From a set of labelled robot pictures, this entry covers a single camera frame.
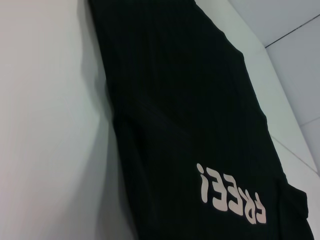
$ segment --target black garment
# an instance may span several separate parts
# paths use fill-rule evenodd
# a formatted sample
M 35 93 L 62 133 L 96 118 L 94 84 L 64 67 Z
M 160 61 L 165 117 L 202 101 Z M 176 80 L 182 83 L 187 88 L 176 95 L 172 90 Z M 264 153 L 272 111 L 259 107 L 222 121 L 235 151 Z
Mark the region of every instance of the black garment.
M 313 239 L 244 57 L 195 2 L 90 4 L 139 239 Z

